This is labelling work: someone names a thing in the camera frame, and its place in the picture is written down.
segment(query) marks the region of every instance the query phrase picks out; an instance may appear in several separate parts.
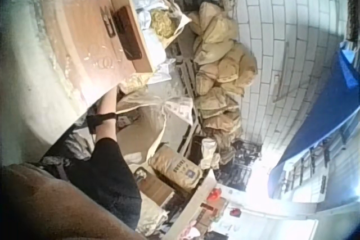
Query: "floor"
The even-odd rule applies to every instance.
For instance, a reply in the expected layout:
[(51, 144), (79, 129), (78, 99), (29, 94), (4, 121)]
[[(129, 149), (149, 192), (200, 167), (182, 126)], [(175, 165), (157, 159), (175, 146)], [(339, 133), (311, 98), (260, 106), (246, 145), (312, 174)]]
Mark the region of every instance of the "floor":
[(330, 75), (343, 40), (347, 0), (237, 0), (239, 40), (258, 60), (241, 102), (243, 138), (263, 144), (273, 166)]

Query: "black shirt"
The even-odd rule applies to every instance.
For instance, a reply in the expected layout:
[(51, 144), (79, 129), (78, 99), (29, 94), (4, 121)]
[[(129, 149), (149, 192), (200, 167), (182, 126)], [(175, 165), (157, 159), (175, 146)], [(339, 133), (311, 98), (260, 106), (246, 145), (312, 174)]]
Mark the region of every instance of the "black shirt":
[[(44, 169), (54, 175), (48, 166)], [(74, 186), (127, 226), (136, 229), (140, 218), (141, 196), (116, 141), (110, 138), (99, 140), (90, 159), (71, 159), (70, 165), (64, 166), (64, 169)]]

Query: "person's arm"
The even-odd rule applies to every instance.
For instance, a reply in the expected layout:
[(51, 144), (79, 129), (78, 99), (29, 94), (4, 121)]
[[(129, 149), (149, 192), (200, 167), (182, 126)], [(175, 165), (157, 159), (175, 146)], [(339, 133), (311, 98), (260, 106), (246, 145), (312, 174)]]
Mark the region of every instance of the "person's arm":
[[(116, 112), (116, 95), (117, 88), (114, 87), (103, 96), (97, 110), (99, 115)], [(101, 125), (96, 127), (95, 142), (103, 138), (110, 138), (116, 141), (116, 119), (105, 120)]]

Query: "blue tarp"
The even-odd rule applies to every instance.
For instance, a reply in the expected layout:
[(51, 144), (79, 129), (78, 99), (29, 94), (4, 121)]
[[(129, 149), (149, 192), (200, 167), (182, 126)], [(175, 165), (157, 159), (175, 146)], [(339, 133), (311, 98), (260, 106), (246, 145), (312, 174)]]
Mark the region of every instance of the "blue tarp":
[(322, 93), (277, 166), (270, 172), (268, 181), (270, 198), (278, 187), (285, 162), (328, 137), (360, 108), (359, 74), (346, 60), (342, 51), (337, 55), (332, 75)]

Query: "wrist strap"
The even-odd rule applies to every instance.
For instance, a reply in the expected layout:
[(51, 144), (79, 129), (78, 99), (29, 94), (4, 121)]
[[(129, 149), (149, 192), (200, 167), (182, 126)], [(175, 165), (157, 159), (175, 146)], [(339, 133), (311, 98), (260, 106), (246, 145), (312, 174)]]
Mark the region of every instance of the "wrist strap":
[(89, 115), (86, 117), (86, 122), (88, 123), (88, 128), (90, 134), (95, 134), (96, 127), (101, 125), (104, 121), (108, 119), (117, 119), (117, 114), (114, 112), (109, 112), (104, 115)]

